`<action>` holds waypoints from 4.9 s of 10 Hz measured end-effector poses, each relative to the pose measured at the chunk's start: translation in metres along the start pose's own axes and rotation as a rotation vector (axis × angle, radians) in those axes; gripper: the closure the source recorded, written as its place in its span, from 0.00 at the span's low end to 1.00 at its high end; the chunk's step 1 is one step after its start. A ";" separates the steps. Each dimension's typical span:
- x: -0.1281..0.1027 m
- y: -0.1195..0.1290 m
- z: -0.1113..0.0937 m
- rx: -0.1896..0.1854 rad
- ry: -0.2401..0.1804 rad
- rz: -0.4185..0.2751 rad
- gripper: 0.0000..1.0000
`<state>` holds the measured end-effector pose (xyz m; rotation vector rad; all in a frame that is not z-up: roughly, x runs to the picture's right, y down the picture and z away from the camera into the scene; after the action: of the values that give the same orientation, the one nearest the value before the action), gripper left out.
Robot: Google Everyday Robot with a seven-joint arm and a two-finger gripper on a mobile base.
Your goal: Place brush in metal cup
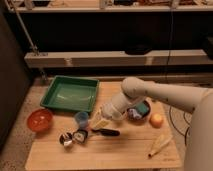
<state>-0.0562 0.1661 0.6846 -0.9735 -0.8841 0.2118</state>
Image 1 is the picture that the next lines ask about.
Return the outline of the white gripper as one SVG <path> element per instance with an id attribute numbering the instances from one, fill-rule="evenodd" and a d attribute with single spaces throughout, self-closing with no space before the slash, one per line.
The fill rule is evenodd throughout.
<path id="1" fill-rule="evenodd" d="M 101 119 L 102 116 L 111 120 L 121 120 L 125 110 L 133 105 L 134 100 L 129 98 L 124 93 L 120 92 L 114 95 L 109 101 L 98 109 L 91 119 L 93 130 L 104 128 L 109 124 L 106 119 Z"/>

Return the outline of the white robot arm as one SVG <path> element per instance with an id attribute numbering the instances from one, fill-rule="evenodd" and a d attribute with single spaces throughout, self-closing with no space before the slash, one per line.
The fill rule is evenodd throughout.
<path id="1" fill-rule="evenodd" d="M 192 114 L 184 171 L 211 171 L 213 88 L 160 84 L 127 77 L 121 83 L 121 91 L 113 95 L 96 112 L 91 127 L 99 129 L 106 126 L 110 120 L 120 120 L 127 108 L 144 101 L 146 97 Z"/>

